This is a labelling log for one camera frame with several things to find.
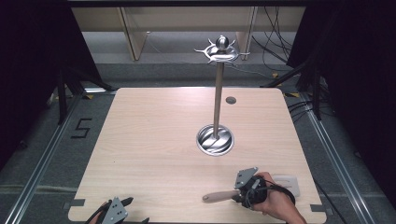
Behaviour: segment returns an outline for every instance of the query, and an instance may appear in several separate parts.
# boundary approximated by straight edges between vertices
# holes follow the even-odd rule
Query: table
[[[321,201],[281,91],[223,89],[220,124],[235,143],[220,157],[196,145],[196,134],[213,122],[214,96],[214,88],[118,90],[75,197],[85,204],[71,207],[69,218],[87,220],[118,196],[134,197],[125,221],[281,223],[232,200],[202,202],[207,193],[232,190],[239,170],[257,166],[297,176],[298,209],[309,223],[323,223],[325,213],[310,208]]]

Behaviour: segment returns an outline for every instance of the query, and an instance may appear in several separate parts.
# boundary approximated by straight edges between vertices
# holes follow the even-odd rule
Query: white desk
[[[280,90],[224,88],[220,124],[233,132],[226,155],[196,146],[196,134],[213,122],[214,88],[120,89],[81,180],[69,218],[87,220],[114,196],[134,197],[126,221],[179,223],[279,222],[232,200],[203,203],[202,196],[233,189],[239,170],[253,166],[273,175],[296,175],[297,207],[309,223],[324,213],[298,136]],[[236,104],[225,98],[233,96]]]

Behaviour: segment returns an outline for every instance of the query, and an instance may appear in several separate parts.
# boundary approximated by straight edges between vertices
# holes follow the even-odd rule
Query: person's arm
[[[272,183],[275,183],[270,174],[263,172],[257,175],[263,177]],[[254,211],[261,211],[263,215],[270,215],[277,219],[286,221],[289,224],[300,224],[306,223],[304,217],[297,210],[296,206],[291,202],[290,198],[277,190],[269,189],[267,193],[267,199],[263,203],[253,204]]]

